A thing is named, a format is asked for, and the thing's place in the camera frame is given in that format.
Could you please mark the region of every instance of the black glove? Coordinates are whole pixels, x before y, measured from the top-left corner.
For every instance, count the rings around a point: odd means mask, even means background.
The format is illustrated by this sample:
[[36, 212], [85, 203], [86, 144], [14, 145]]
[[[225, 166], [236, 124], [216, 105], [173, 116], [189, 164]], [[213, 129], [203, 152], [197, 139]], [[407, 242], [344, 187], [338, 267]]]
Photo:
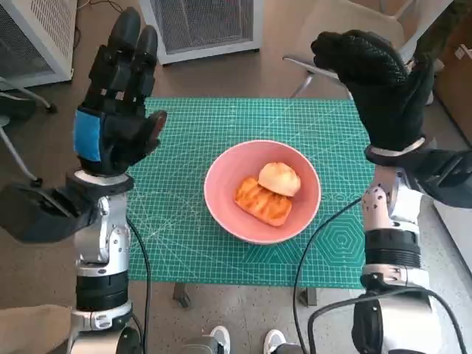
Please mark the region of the black glove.
[[420, 58], [409, 74], [387, 41], [360, 30], [323, 32], [311, 50], [316, 66], [334, 71], [351, 92], [372, 146], [401, 151], [423, 135], [431, 60]]

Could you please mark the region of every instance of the white appliance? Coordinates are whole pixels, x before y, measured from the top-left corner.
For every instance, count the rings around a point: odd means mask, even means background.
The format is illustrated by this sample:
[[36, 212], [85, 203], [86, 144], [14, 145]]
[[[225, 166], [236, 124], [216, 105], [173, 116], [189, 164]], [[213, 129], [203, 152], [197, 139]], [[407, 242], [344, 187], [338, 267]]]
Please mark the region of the white appliance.
[[0, 0], [0, 77], [22, 87], [71, 80], [76, 11], [77, 0]]
[[160, 64], [259, 49], [263, 0], [139, 0]]

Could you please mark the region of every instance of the gray mesh panel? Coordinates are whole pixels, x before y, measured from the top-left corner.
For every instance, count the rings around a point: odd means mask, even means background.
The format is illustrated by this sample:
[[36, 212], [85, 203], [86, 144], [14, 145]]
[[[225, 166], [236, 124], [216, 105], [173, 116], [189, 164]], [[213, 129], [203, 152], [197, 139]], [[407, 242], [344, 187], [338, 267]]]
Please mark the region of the gray mesh panel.
[[168, 54], [252, 41], [253, 0], [150, 0]]
[[64, 0], [34, 0], [31, 11], [64, 57], [69, 58], [73, 41], [69, 28], [74, 19], [67, 3]]
[[27, 36], [0, 5], [0, 76], [53, 73]]

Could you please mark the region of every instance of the table leg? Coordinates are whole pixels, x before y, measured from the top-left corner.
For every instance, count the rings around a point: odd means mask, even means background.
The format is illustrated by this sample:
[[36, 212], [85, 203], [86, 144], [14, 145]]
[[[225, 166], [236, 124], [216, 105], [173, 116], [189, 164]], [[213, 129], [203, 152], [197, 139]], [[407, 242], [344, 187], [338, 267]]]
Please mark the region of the table leg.
[[298, 294], [298, 301], [304, 306], [317, 306], [318, 299], [316, 298], [316, 288], [305, 288]]
[[174, 294], [172, 298], [177, 301], [183, 308], [192, 306], [192, 301], [187, 293], [187, 284], [184, 282], [176, 282], [174, 285]]

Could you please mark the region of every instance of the bread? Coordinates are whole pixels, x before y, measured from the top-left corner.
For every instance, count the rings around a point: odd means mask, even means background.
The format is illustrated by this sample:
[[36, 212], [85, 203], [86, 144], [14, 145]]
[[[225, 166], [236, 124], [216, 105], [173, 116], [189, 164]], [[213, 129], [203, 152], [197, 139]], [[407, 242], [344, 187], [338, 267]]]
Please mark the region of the bread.
[[272, 162], [259, 172], [261, 186], [272, 192], [293, 197], [302, 186], [300, 177], [295, 171], [282, 162]]
[[235, 192], [236, 204], [245, 212], [272, 226], [281, 226], [287, 220], [292, 202], [261, 187], [253, 177], [246, 178]]

